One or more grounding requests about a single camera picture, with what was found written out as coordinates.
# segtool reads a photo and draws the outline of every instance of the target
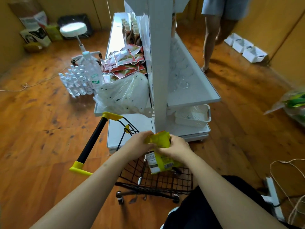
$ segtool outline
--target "person's left arm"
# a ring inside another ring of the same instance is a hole
[[[154,144],[144,144],[144,139],[150,134],[151,131],[146,131],[133,135],[120,150],[31,229],[90,229],[125,165],[153,149]]]

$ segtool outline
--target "black handle grip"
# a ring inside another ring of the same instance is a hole
[[[103,130],[105,124],[107,123],[108,119],[105,117],[102,117],[100,122],[98,123],[97,127],[95,128],[93,134],[91,135],[89,141],[87,142],[85,148],[83,149],[82,153],[79,155],[77,161],[81,163],[85,163],[87,157],[89,156],[97,138],[101,134],[101,131]]]

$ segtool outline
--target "person's right hand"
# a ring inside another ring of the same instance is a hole
[[[164,154],[175,161],[185,163],[190,153],[193,153],[189,144],[181,137],[170,135],[171,143],[169,148],[158,148],[156,152]]]

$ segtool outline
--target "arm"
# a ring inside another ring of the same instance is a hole
[[[154,144],[144,144],[150,134],[146,131],[134,135],[31,229],[90,229],[124,166],[154,148]]]
[[[193,153],[184,139],[172,135],[170,148],[159,152],[189,167],[224,229],[286,228]]]

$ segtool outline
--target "hand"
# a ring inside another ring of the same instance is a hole
[[[189,144],[181,137],[170,135],[171,143],[169,148],[157,148],[156,152],[164,154],[175,161],[185,163],[187,157],[193,154]]]
[[[152,131],[139,132],[133,135],[125,145],[120,149],[122,153],[127,155],[128,161],[135,160],[145,154],[149,150],[153,150],[156,145],[153,143],[145,144],[144,140]]]

